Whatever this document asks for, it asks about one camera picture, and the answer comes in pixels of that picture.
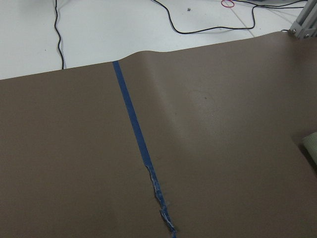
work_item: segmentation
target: brown mat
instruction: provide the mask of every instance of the brown mat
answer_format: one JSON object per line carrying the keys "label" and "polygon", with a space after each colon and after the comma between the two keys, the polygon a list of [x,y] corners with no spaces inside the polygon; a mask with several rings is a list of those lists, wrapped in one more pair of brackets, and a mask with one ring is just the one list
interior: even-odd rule
{"label": "brown mat", "polygon": [[180,238],[317,237],[317,39],[286,33],[119,61]]}
{"label": "brown mat", "polygon": [[112,64],[0,81],[0,238],[168,237]]}
{"label": "brown mat", "polygon": [[[178,238],[317,237],[317,40],[120,60]],[[111,63],[0,81],[0,237],[169,237]]]}

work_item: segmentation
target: white surface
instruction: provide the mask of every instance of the white surface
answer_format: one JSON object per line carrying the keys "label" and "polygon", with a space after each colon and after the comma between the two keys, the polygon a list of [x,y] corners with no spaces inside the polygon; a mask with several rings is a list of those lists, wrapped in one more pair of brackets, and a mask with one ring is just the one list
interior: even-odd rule
{"label": "white surface", "polygon": [[[224,8],[220,0],[160,1],[181,31],[251,24],[251,8],[241,3]],[[259,36],[289,28],[300,12],[257,9],[252,31],[180,35],[171,29],[165,9],[151,0],[58,0],[58,5],[66,68],[144,50],[167,52]],[[0,79],[60,69],[54,20],[54,0],[0,0]]]}

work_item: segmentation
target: torn tape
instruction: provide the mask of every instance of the torn tape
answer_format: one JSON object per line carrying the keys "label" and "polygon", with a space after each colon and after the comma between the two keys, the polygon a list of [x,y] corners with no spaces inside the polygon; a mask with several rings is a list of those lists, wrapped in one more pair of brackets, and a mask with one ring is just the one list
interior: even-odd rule
{"label": "torn tape", "polygon": [[176,229],[171,221],[171,218],[168,214],[167,211],[167,206],[162,194],[162,190],[160,188],[159,182],[158,182],[158,178],[157,175],[155,173],[147,146],[145,144],[145,140],[137,119],[137,115],[134,111],[134,107],[130,98],[130,94],[128,91],[128,88],[125,84],[124,81],[124,77],[120,68],[120,64],[118,61],[114,61],[112,62],[113,64],[113,68],[115,71],[115,74],[117,76],[117,80],[121,89],[121,93],[123,96],[123,100],[125,103],[125,106],[127,108],[128,114],[129,114],[129,118],[130,118],[130,122],[134,131],[134,135],[136,137],[138,146],[139,146],[139,150],[143,159],[143,163],[145,165],[145,167],[148,169],[149,173],[150,173],[150,177],[151,177],[151,181],[152,181],[152,185],[154,188],[154,192],[155,192],[155,197],[158,200],[159,204],[160,204],[160,214],[162,216],[162,218],[164,219],[166,225],[168,226],[169,230],[172,232],[172,238],[176,238]]}

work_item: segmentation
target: blue tape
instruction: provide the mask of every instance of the blue tape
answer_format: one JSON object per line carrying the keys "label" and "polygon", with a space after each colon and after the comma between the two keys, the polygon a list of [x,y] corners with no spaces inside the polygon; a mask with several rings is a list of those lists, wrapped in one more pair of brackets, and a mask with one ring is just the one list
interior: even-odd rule
{"label": "blue tape", "polygon": [[134,108],[133,108],[133,104],[132,104],[132,101],[130,98],[128,88],[125,84],[124,77],[123,77],[119,62],[114,61],[114,62],[112,62],[112,64],[113,64],[113,68],[114,68],[115,74],[116,74],[117,79],[118,79],[118,83],[119,83],[119,86],[121,89],[123,100],[124,100],[125,106],[127,108],[127,111],[128,111],[129,117],[130,117],[130,121],[131,121],[133,130],[134,130],[136,140],[138,142],[138,146],[139,146],[139,149],[141,152],[143,163],[150,173],[151,181],[152,181],[154,192],[155,192],[155,197],[160,204],[160,214],[161,214],[162,218],[164,219],[165,223],[167,224],[168,228],[172,232],[172,238],[176,238],[176,230],[175,230],[175,227],[174,227],[174,225],[171,221],[171,218],[168,214],[167,206],[166,206],[166,203],[164,201],[162,190],[160,188],[158,178],[156,176],[156,173],[155,173],[155,170],[154,170],[147,146],[145,144],[145,140],[144,140],[144,137],[143,137],[143,134],[142,134],[142,131],[141,131],[138,119],[137,119],[137,115],[136,115]]}

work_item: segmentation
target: black cable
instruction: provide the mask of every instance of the black cable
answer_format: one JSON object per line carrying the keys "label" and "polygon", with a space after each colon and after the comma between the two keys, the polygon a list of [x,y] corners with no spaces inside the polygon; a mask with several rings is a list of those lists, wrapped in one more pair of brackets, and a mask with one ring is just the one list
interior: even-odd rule
{"label": "black cable", "polygon": [[59,33],[59,31],[58,31],[58,29],[56,27],[57,20],[58,20],[57,0],[55,0],[55,13],[56,13],[56,19],[55,19],[55,23],[54,23],[54,28],[55,28],[56,33],[58,34],[58,37],[59,37],[57,48],[58,48],[58,51],[59,51],[59,54],[60,54],[60,58],[61,58],[61,69],[64,69],[64,57],[63,57],[63,53],[60,50],[61,36],[60,36],[60,33]]}
{"label": "black cable", "polygon": [[251,15],[252,15],[252,21],[253,21],[253,25],[251,27],[227,27],[227,26],[215,26],[215,27],[211,27],[211,28],[206,28],[206,29],[203,29],[203,30],[198,30],[198,31],[190,31],[190,32],[182,32],[182,31],[179,31],[175,28],[174,26],[174,23],[171,19],[171,16],[170,16],[170,12],[168,10],[168,8],[166,6],[164,6],[162,3],[160,3],[159,1],[157,0],[151,0],[155,3],[157,3],[158,5],[162,6],[166,11],[167,11],[167,15],[168,15],[168,19],[169,19],[169,22],[173,28],[173,30],[179,34],[183,34],[183,35],[188,35],[188,34],[195,34],[195,33],[199,33],[199,32],[203,32],[203,31],[209,31],[209,30],[213,30],[213,29],[228,29],[228,30],[251,30],[253,29],[255,26],[256,26],[256,20],[255,20],[255,16],[254,16],[254,9],[256,7],[263,7],[263,8],[271,8],[271,9],[289,9],[289,8],[303,8],[302,6],[296,6],[296,7],[287,7],[289,5],[292,5],[292,4],[295,4],[295,3],[298,3],[298,2],[302,2],[302,1],[307,1],[307,0],[298,0],[298,1],[295,1],[295,2],[291,2],[291,3],[288,3],[288,4],[284,4],[284,5],[265,5],[265,4],[256,4],[254,2],[249,2],[249,1],[243,1],[243,0],[232,0],[232,1],[236,1],[236,2],[243,2],[243,3],[249,3],[249,4],[252,4],[254,5],[252,7],[252,10],[251,10]]}

